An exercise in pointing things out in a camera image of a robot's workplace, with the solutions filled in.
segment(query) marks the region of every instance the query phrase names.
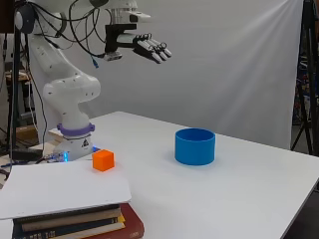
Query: black stand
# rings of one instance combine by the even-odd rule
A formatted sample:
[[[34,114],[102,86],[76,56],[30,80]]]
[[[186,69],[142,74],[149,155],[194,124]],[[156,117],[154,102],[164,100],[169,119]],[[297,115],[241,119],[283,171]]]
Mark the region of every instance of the black stand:
[[[302,14],[302,29],[300,36],[300,51],[299,55],[301,56],[301,49],[303,45],[303,33],[306,36],[306,53],[307,53],[307,71],[308,71],[308,80],[309,80],[309,90],[310,90],[310,116],[311,116],[311,130],[312,130],[312,143],[311,136],[309,132],[309,122],[308,116],[306,114],[306,108],[304,103],[304,96],[302,92],[302,74],[300,73],[300,56],[299,56],[299,64],[298,64],[298,79],[297,83],[298,95],[301,104],[301,112],[303,117],[303,126],[301,127],[298,136],[292,146],[292,150],[295,148],[302,131],[305,129],[307,144],[309,154],[319,156],[319,123],[318,123],[318,104],[316,97],[316,84],[314,80],[314,68],[316,66],[316,72],[319,71],[319,61],[318,61],[318,44],[315,36],[315,22],[316,22],[316,13],[315,13],[315,3],[313,0],[305,0],[303,5],[303,14]],[[319,83],[317,78],[317,95],[319,96]]]
[[[17,145],[17,121],[18,121],[18,84],[19,84],[19,69],[20,69],[20,43],[21,33],[16,28],[14,32],[14,55],[13,55],[13,71],[11,79],[11,94],[9,98],[9,116],[7,128],[7,150],[16,148]]]

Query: robot finger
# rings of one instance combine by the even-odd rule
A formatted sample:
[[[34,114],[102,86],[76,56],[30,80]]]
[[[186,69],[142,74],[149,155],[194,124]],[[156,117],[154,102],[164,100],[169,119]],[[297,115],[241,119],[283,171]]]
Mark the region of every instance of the robot finger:
[[[170,58],[171,57],[171,51],[166,47],[166,43],[160,43],[157,40],[151,38],[149,41],[152,41],[153,43],[157,44],[162,48],[162,50],[165,52],[165,54]]]
[[[148,44],[146,41],[138,41],[138,45],[146,52],[149,52],[149,54],[152,55],[152,57],[154,58],[154,60],[157,63],[162,63],[162,60],[160,58],[160,56],[156,53],[156,51],[154,50],[154,47],[152,47],[150,44]]]
[[[155,51],[160,55],[160,57],[164,60],[167,61],[168,57],[167,55],[163,52],[163,49],[161,47],[159,47],[157,44],[155,44],[153,41],[151,40],[147,40],[148,44],[150,44],[151,46],[153,46],[155,48]]]

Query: tripod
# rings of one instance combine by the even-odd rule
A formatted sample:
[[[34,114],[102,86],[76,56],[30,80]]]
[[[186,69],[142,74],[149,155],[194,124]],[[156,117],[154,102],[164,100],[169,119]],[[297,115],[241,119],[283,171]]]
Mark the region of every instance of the tripod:
[[[300,33],[300,46],[299,46],[299,61],[298,61],[298,73],[297,73],[297,90],[300,99],[301,113],[303,124],[300,128],[298,136],[293,143],[291,150],[294,150],[300,136],[305,130],[308,151],[310,155],[319,156],[319,123],[318,123],[318,104],[317,96],[319,96],[319,82],[318,75],[316,74],[316,80],[314,78],[315,73],[319,73],[319,61],[318,61],[318,43],[316,39],[316,29],[315,23],[318,20],[318,14],[316,11],[316,4],[313,0],[305,0],[303,4],[303,14],[301,23],[301,33]],[[306,113],[306,107],[304,102],[304,94],[302,90],[302,85],[305,84],[302,80],[302,71],[300,68],[301,56],[302,56],[302,46],[306,45],[306,56],[307,56],[307,75],[309,80],[309,90],[310,90],[310,119]]]

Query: blue led light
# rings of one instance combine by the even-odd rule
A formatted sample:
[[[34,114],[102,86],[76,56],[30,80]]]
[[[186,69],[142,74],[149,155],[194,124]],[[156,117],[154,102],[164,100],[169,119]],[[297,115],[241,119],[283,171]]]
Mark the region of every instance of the blue led light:
[[[69,161],[69,154],[68,154],[68,152],[64,152],[64,153],[63,153],[63,157],[64,157],[64,161],[65,161],[65,162]]]

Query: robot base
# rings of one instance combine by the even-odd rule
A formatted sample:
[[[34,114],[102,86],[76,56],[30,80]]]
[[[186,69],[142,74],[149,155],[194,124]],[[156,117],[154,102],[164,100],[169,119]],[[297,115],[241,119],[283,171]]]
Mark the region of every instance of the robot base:
[[[64,136],[64,140],[56,146],[54,153],[68,153],[68,161],[74,161],[94,152],[91,135],[85,134],[77,137]]]

